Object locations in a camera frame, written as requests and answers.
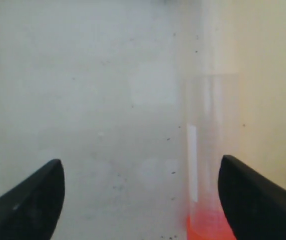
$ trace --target orange liquid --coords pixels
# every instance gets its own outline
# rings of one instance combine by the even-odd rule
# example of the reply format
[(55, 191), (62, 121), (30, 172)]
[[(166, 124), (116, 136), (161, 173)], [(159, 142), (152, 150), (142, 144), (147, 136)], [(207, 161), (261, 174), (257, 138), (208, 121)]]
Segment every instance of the orange liquid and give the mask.
[(236, 240), (223, 212), (197, 209), (193, 225), (189, 216), (187, 219), (188, 240)]

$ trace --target red liquid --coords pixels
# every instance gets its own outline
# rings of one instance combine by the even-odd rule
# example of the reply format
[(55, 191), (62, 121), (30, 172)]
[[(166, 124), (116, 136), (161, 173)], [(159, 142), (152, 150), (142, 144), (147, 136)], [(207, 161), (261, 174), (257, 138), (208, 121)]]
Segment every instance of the red liquid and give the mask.
[(197, 209), (192, 226), (187, 220), (188, 240), (236, 240), (223, 212)]

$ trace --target white wall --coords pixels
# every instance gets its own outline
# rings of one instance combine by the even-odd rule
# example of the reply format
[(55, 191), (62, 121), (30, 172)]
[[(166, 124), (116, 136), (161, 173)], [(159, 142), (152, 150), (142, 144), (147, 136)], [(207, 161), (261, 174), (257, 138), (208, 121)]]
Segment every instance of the white wall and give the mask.
[(61, 158), (54, 239), (185, 238), (177, 13), (175, 0), (0, 0), (0, 195)]

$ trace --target white surface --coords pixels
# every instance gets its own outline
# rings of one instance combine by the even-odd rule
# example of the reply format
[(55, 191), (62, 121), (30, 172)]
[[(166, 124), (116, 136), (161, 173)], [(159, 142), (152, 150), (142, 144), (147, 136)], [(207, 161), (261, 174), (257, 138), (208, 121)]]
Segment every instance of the white surface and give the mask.
[(185, 239), (177, 13), (175, 0), (0, 0), (0, 195), (61, 158), (53, 239)]

